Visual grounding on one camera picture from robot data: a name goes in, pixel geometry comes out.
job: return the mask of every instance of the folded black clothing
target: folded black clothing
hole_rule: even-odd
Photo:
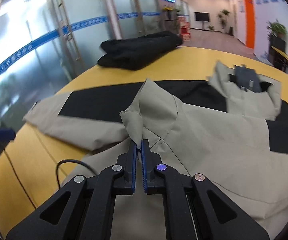
[[[104,41],[101,48],[107,54],[98,60],[98,65],[138,70],[182,43],[183,41],[179,36],[169,31],[134,39]]]

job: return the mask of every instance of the round table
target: round table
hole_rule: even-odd
[[[206,80],[213,74],[215,63],[220,60],[228,67],[245,64],[257,73],[281,82],[282,99],[288,103],[288,75],[259,61],[210,49],[179,47],[149,66],[129,71],[101,68],[98,65],[75,78],[58,93],[114,84],[151,80]],[[39,132],[25,124],[16,139],[0,156],[0,231],[6,237],[8,231],[34,211],[56,190],[56,164],[63,159],[82,159],[86,150],[69,145]],[[72,171],[76,164],[61,166],[60,180]],[[26,196],[20,182],[31,198]]]

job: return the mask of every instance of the stack of red boxes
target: stack of red boxes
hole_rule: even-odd
[[[180,23],[180,35],[183,41],[189,41],[191,39],[191,34],[189,33],[189,22],[185,21],[184,16],[178,16],[177,19]]]

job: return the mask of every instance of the hallway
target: hallway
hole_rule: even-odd
[[[190,33],[191,40],[183,42],[183,46],[214,49],[258,60],[253,54],[253,49],[247,48],[238,39],[228,34],[194,29],[191,29]]]

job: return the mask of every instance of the triangular cutout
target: triangular cutout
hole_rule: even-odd
[[[40,214],[40,218],[53,225],[57,225],[61,218],[67,202],[71,196],[71,192],[67,191],[61,195],[52,205]]]
[[[235,211],[227,206],[212,190],[208,190],[207,195],[220,224],[224,224],[237,217]]]

